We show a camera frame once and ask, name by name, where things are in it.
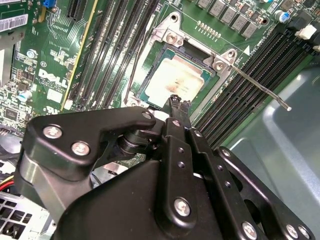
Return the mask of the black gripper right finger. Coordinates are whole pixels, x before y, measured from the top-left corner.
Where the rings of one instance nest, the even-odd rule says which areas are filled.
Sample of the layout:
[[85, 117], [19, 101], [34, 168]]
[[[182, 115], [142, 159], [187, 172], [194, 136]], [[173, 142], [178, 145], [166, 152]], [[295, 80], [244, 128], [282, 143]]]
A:
[[211, 149], [195, 128], [192, 150], [198, 222], [188, 240], [313, 240], [315, 235], [237, 156]]

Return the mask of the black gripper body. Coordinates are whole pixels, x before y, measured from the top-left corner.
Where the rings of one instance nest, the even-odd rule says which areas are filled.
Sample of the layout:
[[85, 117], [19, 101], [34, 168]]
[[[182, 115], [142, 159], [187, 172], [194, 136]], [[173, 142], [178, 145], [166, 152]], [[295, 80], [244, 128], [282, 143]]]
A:
[[241, 224], [190, 163], [150, 160], [72, 203], [55, 240], [237, 240]]

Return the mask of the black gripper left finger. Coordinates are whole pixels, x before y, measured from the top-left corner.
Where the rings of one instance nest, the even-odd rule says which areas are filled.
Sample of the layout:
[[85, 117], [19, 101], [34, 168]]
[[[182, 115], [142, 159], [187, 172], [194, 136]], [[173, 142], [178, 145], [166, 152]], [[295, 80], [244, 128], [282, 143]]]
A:
[[188, 108], [187, 101], [172, 95], [163, 113], [129, 106], [35, 117], [25, 129], [14, 183], [58, 223], [92, 190], [94, 169], [144, 154], [161, 164], [160, 203], [167, 204], [172, 187], [193, 174]]

